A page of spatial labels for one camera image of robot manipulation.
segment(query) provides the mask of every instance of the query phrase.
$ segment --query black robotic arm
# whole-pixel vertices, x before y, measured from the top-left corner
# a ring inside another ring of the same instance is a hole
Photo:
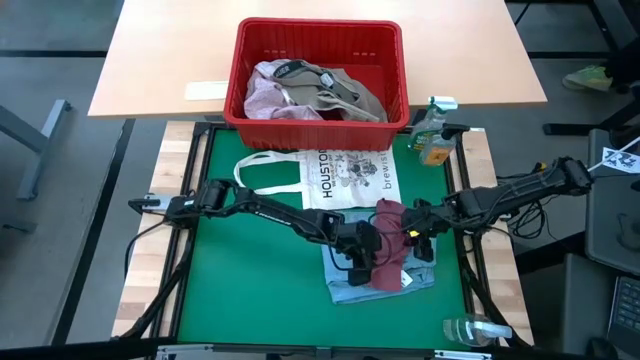
[[[559,158],[541,172],[516,178],[492,188],[472,188],[448,195],[440,205],[416,199],[414,208],[401,215],[407,246],[414,247],[414,256],[431,261],[433,249],[429,238],[449,229],[475,232],[493,224],[500,215],[517,212],[522,206],[551,195],[583,195],[591,188],[591,177],[580,162]],[[349,284],[366,284],[376,266],[376,252],[381,249],[381,233],[366,221],[344,223],[344,216],[321,209],[300,210],[251,189],[238,186],[233,180],[210,180],[193,196],[174,197],[165,220],[185,228],[200,216],[228,217],[236,213],[251,213],[291,227],[306,240],[331,246],[353,261],[349,269]]]

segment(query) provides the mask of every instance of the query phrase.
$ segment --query maroon cloth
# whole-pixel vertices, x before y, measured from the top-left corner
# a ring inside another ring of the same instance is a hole
[[[406,206],[391,200],[380,199],[376,204],[376,215],[373,225],[382,232],[399,231],[402,228],[401,214]],[[385,291],[401,291],[401,271],[404,258],[409,254],[409,247],[404,242],[407,237],[403,232],[380,234],[382,249],[376,252],[376,264],[387,261],[383,266],[376,267],[371,272],[371,287]]]

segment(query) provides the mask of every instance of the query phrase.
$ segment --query white tote bag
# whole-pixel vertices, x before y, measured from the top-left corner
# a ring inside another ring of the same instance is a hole
[[[256,194],[299,192],[304,209],[375,207],[382,198],[400,202],[391,148],[387,151],[304,150],[289,154],[263,151],[238,161],[233,175],[244,187],[241,168],[281,161],[300,164],[300,182],[254,189]]]

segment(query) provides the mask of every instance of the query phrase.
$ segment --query wooden table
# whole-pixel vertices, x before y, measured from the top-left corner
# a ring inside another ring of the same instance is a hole
[[[392,20],[402,28],[409,103],[542,103],[546,97],[503,0],[127,0],[89,116],[219,114],[185,100],[191,82],[228,80],[247,17]]]
[[[149,192],[166,195],[180,193],[193,127],[194,123],[191,122],[168,123]],[[465,133],[463,144],[471,186],[495,186],[495,173],[486,134],[484,132]],[[202,156],[202,153],[203,146],[201,144],[198,156]],[[201,160],[201,157],[197,158],[195,163],[199,165],[202,163]],[[455,163],[452,165],[454,169],[457,169]],[[192,182],[193,188],[195,188],[199,173],[200,169],[196,166]],[[460,177],[455,171],[454,180],[459,189]],[[140,231],[157,221],[157,216],[144,215]],[[495,226],[506,230],[504,223],[499,222]],[[170,233],[169,227],[162,226],[136,243],[113,327],[114,336],[121,335],[128,330],[157,294]],[[487,233],[482,240],[482,249],[493,301],[519,335],[528,343],[533,344],[529,318],[509,238],[499,232]],[[475,302],[475,308],[481,309],[478,301]],[[168,305],[165,307],[161,335],[168,334],[167,325],[171,320],[171,309],[173,309],[172,298],[169,299]]]

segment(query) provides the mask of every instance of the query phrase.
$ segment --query shoe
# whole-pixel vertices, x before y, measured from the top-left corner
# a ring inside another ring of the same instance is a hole
[[[582,90],[585,88],[609,91],[613,79],[607,77],[602,66],[587,66],[586,68],[565,76],[562,84],[571,90]]]

